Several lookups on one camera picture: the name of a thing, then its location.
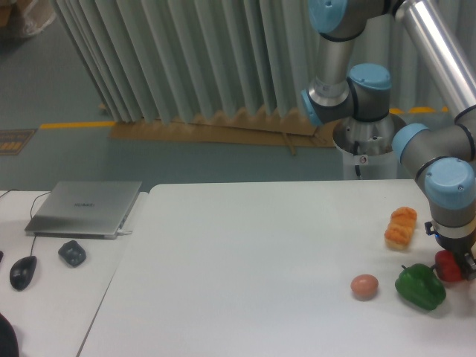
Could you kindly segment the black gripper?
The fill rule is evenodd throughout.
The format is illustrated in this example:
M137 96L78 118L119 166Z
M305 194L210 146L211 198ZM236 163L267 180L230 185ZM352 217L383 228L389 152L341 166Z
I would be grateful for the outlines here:
M460 227L448 227L432 220L425 223L425 232L434 236L437 243L450 251L460 264L465 280L475 279L475 259L472 247L475 244L475 221Z

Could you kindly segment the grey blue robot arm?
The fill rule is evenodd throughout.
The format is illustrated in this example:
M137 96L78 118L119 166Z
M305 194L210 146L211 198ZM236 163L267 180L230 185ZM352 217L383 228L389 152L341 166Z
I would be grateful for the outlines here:
M320 65L301 96L317 126L345 118L365 124L388 119L391 84L386 68L350 67L349 61L369 20L389 15L406 29L454 123L438 131L409 124L394 135L391 146L428 200L426 231L451 252L462 277L474 279L475 73L438 6L433 1L310 1L308 9L321 38Z

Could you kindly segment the dark sleeved forearm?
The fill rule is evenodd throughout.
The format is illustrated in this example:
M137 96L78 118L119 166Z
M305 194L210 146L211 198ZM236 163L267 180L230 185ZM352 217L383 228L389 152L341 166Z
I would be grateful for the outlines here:
M0 356L19 357L16 333L8 319L3 315L1 315L0 322Z

